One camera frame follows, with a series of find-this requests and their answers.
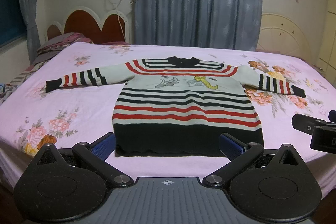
yellow cartoon animal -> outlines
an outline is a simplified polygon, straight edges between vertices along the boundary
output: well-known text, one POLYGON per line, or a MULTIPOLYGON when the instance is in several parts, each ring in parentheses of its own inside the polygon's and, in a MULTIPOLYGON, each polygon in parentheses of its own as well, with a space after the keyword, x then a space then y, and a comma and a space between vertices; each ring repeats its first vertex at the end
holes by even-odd
POLYGON ((206 77, 205 76, 195 76, 194 79, 199 82, 201 81, 207 88, 210 88, 212 90, 216 90, 218 89, 218 85, 211 85, 208 81, 206 81, 206 77))

striped sweater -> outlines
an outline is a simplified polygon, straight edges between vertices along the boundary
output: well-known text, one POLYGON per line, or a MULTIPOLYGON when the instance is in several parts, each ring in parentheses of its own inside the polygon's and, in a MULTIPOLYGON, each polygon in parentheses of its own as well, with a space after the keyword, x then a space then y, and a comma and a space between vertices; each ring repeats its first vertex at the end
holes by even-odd
POLYGON ((222 132, 263 145, 261 121, 243 86, 305 97, 303 89, 250 67, 194 57, 138 59, 75 72, 47 81, 46 92, 122 81, 112 115, 120 155, 221 156, 222 132))

metal screw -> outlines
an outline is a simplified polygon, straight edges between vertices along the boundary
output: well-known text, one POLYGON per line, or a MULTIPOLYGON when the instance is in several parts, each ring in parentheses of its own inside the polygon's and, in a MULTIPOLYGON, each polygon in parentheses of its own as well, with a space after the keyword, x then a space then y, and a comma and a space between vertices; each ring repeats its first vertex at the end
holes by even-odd
POLYGON ((207 176, 205 179, 207 182, 211 183, 211 184, 218 184, 220 183, 223 179, 220 176, 217 175, 210 175, 207 176))
POLYGON ((125 176, 125 175, 120 175, 120 176, 116 176, 113 179, 116 183, 119 184, 125 184, 127 182, 129 182, 131 179, 129 176, 125 176))

gray ridged plate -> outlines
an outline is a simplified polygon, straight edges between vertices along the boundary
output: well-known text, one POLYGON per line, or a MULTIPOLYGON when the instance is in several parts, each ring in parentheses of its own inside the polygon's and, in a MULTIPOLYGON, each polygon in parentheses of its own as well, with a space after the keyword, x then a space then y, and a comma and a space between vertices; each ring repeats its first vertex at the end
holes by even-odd
MULTIPOLYGON (((142 178, 112 191, 91 215, 71 224, 259 224, 235 209, 220 189, 191 178, 142 178)), ((311 220, 301 224, 313 224, 311 220)))

black cuff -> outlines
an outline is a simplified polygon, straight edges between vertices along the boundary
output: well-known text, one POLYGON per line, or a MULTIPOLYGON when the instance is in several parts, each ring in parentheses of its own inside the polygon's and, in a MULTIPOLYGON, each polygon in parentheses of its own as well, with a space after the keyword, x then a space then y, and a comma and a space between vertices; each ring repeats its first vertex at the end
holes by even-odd
POLYGON ((296 96, 300 96, 300 97, 302 97, 302 98, 306 98, 305 90, 300 89, 300 88, 298 88, 298 87, 295 86, 295 85, 292 85, 292 89, 293 89, 294 95, 296 95, 296 96))
POLYGON ((59 86, 61 84, 62 84, 62 78, 58 78, 57 80, 47 81, 47 85, 45 87, 45 93, 59 89, 59 86))

